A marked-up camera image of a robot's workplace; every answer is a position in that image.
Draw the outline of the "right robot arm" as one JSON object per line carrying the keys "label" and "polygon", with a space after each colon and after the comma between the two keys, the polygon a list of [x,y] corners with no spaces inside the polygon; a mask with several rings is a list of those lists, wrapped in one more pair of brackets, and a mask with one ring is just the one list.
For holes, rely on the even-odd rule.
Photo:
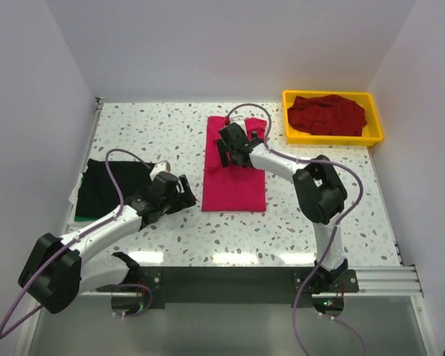
{"label": "right robot arm", "polygon": [[311,287],[328,291],[340,282],[348,261],[336,222],[344,212],[347,191],[333,163],[323,155],[301,159],[278,153],[256,133],[247,135],[236,123],[219,130],[217,149],[224,167],[256,168],[293,184],[299,209],[314,229],[317,251]]}

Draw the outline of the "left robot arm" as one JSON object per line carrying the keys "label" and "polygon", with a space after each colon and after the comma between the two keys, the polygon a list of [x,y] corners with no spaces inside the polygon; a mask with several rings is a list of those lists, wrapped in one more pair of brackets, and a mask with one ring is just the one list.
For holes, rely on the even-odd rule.
{"label": "left robot arm", "polygon": [[82,293],[122,283],[135,266],[126,257],[98,260],[97,254],[196,202],[186,176],[161,171],[142,194],[128,197],[123,205],[83,229],[62,237],[44,234],[38,238],[19,276],[19,286],[51,314],[59,313]]}

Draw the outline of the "pink t shirt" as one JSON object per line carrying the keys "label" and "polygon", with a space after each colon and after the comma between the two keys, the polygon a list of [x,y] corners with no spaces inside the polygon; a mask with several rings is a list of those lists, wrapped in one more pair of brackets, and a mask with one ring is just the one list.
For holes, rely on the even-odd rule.
{"label": "pink t shirt", "polygon": [[219,130],[228,120],[210,116],[206,126],[205,161],[202,185],[204,212],[266,211],[266,174],[255,168],[222,166],[217,150]]}

